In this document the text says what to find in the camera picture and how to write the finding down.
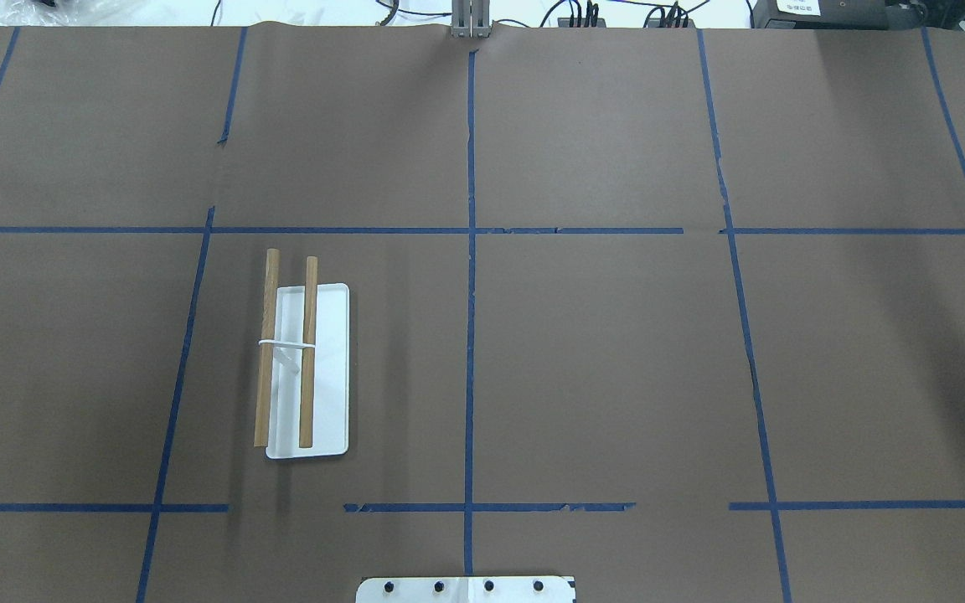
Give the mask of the white towel rack base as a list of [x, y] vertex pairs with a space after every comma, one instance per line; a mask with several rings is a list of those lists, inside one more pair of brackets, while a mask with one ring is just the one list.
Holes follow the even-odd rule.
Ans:
[[[273, 339], [302, 343], [303, 286], [278, 289], [276, 335]], [[344, 283], [317, 289], [317, 367], [313, 446], [298, 444], [300, 374], [284, 370], [273, 360], [271, 433], [266, 457], [290, 461], [318, 456], [341, 456], [349, 448], [351, 425], [351, 291]]]

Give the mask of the inner wooden rack rod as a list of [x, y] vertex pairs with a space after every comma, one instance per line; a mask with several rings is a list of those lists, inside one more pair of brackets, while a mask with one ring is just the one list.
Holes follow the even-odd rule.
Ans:
[[315, 398], [315, 368], [317, 367], [317, 289], [319, 259], [305, 259], [305, 294], [302, 299], [302, 370], [300, 370], [300, 411], [298, 421], [298, 444], [302, 449], [313, 446], [313, 421]]

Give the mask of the wooden rack rod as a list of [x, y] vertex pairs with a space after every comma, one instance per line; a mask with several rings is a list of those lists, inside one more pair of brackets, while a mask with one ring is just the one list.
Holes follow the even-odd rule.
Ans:
[[256, 408], [254, 413], [254, 446], [268, 446], [271, 433], [271, 396], [273, 383], [273, 348], [270, 343], [276, 335], [276, 307], [280, 277], [280, 251], [268, 249], [265, 257], [263, 279], [263, 317], [261, 317], [261, 342], [258, 343], [258, 379]]
[[302, 299], [302, 370], [300, 370], [300, 411], [298, 421], [298, 444], [302, 449], [313, 446], [313, 421], [315, 398], [315, 368], [317, 367], [317, 289], [319, 259], [305, 259], [305, 294]]

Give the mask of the outer wooden rack rod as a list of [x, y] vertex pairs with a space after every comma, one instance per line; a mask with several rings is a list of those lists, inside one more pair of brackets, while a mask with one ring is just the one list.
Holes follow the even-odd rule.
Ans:
[[268, 446], [271, 433], [271, 396], [273, 383], [273, 348], [270, 343], [276, 335], [276, 307], [280, 277], [280, 251], [268, 249], [265, 257], [263, 279], [263, 317], [261, 317], [261, 342], [258, 343], [258, 379], [256, 408], [254, 413], [254, 446]]

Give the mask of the black computer box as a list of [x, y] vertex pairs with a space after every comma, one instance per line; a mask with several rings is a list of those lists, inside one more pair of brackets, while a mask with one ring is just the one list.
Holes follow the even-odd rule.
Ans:
[[942, 1], [755, 1], [755, 29], [907, 30], [930, 22]]

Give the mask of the white rack crossbar post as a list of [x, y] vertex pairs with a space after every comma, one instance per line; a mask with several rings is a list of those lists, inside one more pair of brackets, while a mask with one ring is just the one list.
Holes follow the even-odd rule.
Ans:
[[[276, 339], [261, 339], [258, 340], [258, 346], [270, 348], [272, 352], [273, 359], [276, 360], [284, 370], [291, 371], [293, 374], [299, 374], [302, 371], [302, 358], [303, 352], [306, 350], [314, 350], [314, 343], [295, 343], [295, 341], [283, 341]], [[295, 358], [290, 350], [295, 350], [300, 352], [300, 359]]]

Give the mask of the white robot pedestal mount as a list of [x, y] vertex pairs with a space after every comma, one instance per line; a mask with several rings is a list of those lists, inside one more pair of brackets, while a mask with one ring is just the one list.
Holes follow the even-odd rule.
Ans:
[[558, 575], [375, 577], [356, 602], [575, 602], [575, 579]]

